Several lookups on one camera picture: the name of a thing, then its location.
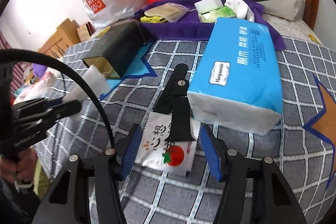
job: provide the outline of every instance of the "striped fabric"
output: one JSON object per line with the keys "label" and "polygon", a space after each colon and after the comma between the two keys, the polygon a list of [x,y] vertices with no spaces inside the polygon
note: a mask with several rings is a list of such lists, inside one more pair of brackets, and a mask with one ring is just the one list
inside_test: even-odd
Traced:
{"label": "striped fabric", "polygon": [[[11,48],[9,43],[4,39],[2,33],[0,32],[0,49]],[[15,97],[15,91],[17,91],[23,84],[24,80],[24,68],[21,63],[15,64],[12,70],[13,80],[10,85],[11,95]]]}

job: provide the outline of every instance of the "black cable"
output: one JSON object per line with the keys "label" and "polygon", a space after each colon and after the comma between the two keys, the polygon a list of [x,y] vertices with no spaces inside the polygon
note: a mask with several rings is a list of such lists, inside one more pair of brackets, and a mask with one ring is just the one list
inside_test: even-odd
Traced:
{"label": "black cable", "polygon": [[[63,90],[64,92],[66,91],[66,88],[65,88],[65,79],[64,79],[64,75],[63,73],[61,73],[62,75],[62,78],[63,78]],[[51,170],[50,170],[50,177],[51,178],[55,178],[55,176],[53,175],[53,171],[55,170],[55,164],[56,164],[56,161],[57,161],[57,154],[58,154],[58,149],[59,149],[59,146],[60,146],[60,143],[61,143],[61,139],[62,139],[62,136],[63,136],[63,131],[64,131],[64,127],[62,127],[62,131],[61,131],[61,134],[59,136],[59,142],[58,142],[58,146],[56,147],[56,159],[54,158],[54,151],[55,151],[55,146],[56,146],[56,137],[57,137],[57,132],[58,132],[58,125],[59,125],[59,121],[57,121],[57,124],[56,124],[56,128],[55,128],[55,140],[54,140],[54,144],[52,145],[52,155],[51,155]]]}
{"label": "black cable", "polygon": [[71,78],[74,82],[76,82],[83,91],[89,96],[95,107],[97,108],[101,118],[103,119],[103,122],[105,124],[106,130],[108,132],[111,147],[114,147],[114,137],[112,133],[112,129],[110,126],[109,119],[100,104],[99,100],[97,99],[96,95],[92,91],[92,89],[89,87],[89,85],[84,81],[84,79],[76,73],[72,68],[70,68],[68,65],[60,62],[59,60],[52,58],[48,55],[44,55],[39,52],[33,52],[28,50],[18,50],[18,49],[6,49],[6,50],[0,50],[0,63],[11,63],[11,62],[29,62],[29,63],[35,63],[44,65],[47,67],[51,67],[55,70],[58,70],[65,75],[67,75],[69,78]]}

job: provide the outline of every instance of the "blue gripper pad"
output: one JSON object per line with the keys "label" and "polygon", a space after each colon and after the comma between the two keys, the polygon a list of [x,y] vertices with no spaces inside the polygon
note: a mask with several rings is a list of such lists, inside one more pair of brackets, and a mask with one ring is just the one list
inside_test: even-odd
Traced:
{"label": "blue gripper pad", "polygon": [[126,152],[122,156],[121,160],[121,177],[125,179],[132,170],[132,166],[134,164],[135,158],[137,156],[140,142],[142,139],[142,128],[138,124],[134,124],[131,128],[130,132],[128,133],[128,136],[125,138],[128,139],[129,145],[126,149]]}
{"label": "blue gripper pad", "polygon": [[221,171],[221,160],[209,136],[209,134],[212,134],[212,132],[208,133],[206,127],[207,126],[201,127],[201,133],[199,135],[201,147],[208,161],[211,174],[216,178],[217,181],[221,181],[223,178]]}

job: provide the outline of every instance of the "human hand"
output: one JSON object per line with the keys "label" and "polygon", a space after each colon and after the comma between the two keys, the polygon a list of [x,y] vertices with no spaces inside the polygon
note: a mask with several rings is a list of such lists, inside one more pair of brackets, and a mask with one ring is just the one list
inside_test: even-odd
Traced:
{"label": "human hand", "polygon": [[18,154],[19,162],[15,163],[0,157],[0,176],[10,183],[14,183],[12,173],[17,173],[17,177],[24,182],[34,180],[37,155],[33,148],[27,148]]}

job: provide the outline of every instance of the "black box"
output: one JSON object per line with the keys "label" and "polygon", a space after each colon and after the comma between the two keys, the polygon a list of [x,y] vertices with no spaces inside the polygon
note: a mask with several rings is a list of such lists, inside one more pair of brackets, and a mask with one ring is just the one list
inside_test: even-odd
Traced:
{"label": "black box", "polygon": [[144,42],[136,20],[123,22],[96,40],[83,62],[87,67],[95,65],[108,79],[121,79]]}

